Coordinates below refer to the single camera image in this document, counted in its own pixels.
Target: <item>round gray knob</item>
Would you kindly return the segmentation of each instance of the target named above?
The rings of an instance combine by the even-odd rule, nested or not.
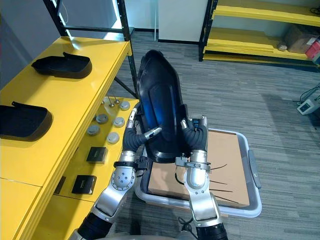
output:
[[[119,141],[119,135],[116,132],[110,132],[109,135],[106,137],[106,140],[110,144],[115,144],[116,142]]]
[[[113,125],[117,128],[121,128],[123,125],[125,125],[125,119],[121,116],[118,116],[113,120]]]
[[[89,136],[95,136],[100,132],[100,127],[98,125],[91,125],[88,127],[88,129],[86,130],[86,133]]]
[[[108,116],[105,114],[99,114],[96,116],[95,120],[98,124],[105,124],[108,121]]]
[[[130,108],[130,103],[128,101],[122,101],[122,103],[120,104],[120,109],[125,111],[128,110]]]

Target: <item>shelf post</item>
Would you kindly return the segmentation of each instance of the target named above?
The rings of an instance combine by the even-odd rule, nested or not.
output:
[[[136,86],[137,71],[136,71],[136,65],[135,65],[134,51],[133,51],[132,43],[131,43],[125,0],[116,0],[116,3],[118,5],[120,21],[121,21],[121,25],[122,25],[123,38],[126,42],[130,41],[132,55],[128,56],[128,60],[129,60],[129,65],[130,65],[132,81],[133,81],[133,87],[134,87],[135,92],[137,93],[137,86]]]
[[[65,26],[59,17],[59,7],[61,0],[57,1],[57,7],[55,7],[54,3],[51,0],[43,0],[43,3],[48,10],[56,29],[59,31],[60,36],[68,36]]]
[[[218,0],[208,0],[206,5],[205,15],[202,24],[202,30],[200,34],[199,40],[199,62],[202,62],[204,59],[204,49],[207,45],[209,33],[211,30],[211,26],[213,23],[212,16],[214,14],[214,10],[217,8]]]

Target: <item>yellow table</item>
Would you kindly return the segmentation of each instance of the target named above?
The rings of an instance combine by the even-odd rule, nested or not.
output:
[[[116,76],[123,60],[131,55],[130,42],[60,37],[38,58],[62,56],[63,52],[89,57],[92,72],[83,79],[38,74],[29,64],[0,92],[2,105],[12,101],[47,108],[53,122],[39,140],[1,139],[1,181],[15,182],[15,189],[1,182],[1,239],[28,240],[75,153],[87,127]],[[15,218],[7,209],[14,209]]]
[[[65,177],[64,183],[59,193],[55,193],[52,196],[34,232],[32,240],[68,240],[72,232],[80,227],[98,196],[108,186],[114,170],[114,162],[120,157],[128,117],[133,107],[138,103],[137,99],[117,99],[120,102],[122,100],[128,101],[130,109],[126,111],[120,110],[118,104],[113,108],[110,108],[108,104],[105,104],[105,107],[103,105],[99,107],[97,114],[107,114],[108,122],[99,125],[100,132],[96,136],[84,134],[78,149],[63,173]],[[116,117],[124,118],[125,125],[122,127],[113,126],[112,122]],[[119,134],[119,141],[115,144],[106,142],[106,136],[111,132]],[[107,148],[104,164],[86,162],[91,147]],[[92,194],[72,193],[77,175],[96,176]]]

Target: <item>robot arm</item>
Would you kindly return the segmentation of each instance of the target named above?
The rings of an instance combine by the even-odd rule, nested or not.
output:
[[[162,131],[160,127],[137,135],[135,118],[137,108],[133,108],[123,136],[123,149],[118,162],[114,163],[108,187],[103,190],[93,204],[90,213],[81,226],[74,230],[69,240],[95,240],[104,238],[115,222],[120,208],[126,201],[128,190],[135,184],[136,169],[135,154],[142,144]]]
[[[189,204],[199,240],[227,240],[215,196],[209,191],[210,166],[207,163],[208,121],[200,119],[181,121],[184,138],[191,151],[190,161],[177,157],[175,164],[186,167],[183,182],[189,193]]]

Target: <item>gray carpet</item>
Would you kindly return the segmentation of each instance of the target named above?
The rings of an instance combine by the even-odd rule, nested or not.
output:
[[[134,32],[136,69],[142,56],[160,50],[180,77],[189,113],[206,114],[209,127],[243,133],[253,149],[261,178],[262,213],[256,218],[229,216],[230,240],[320,239],[320,120],[302,116],[295,100],[320,81],[320,74],[277,66],[198,61],[198,46],[153,41],[151,32]],[[117,75],[133,89],[126,60]],[[113,82],[109,94],[130,97]],[[144,235],[174,237],[177,218],[189,212],[128,198],[114,232],[128,232],[139,221]]]

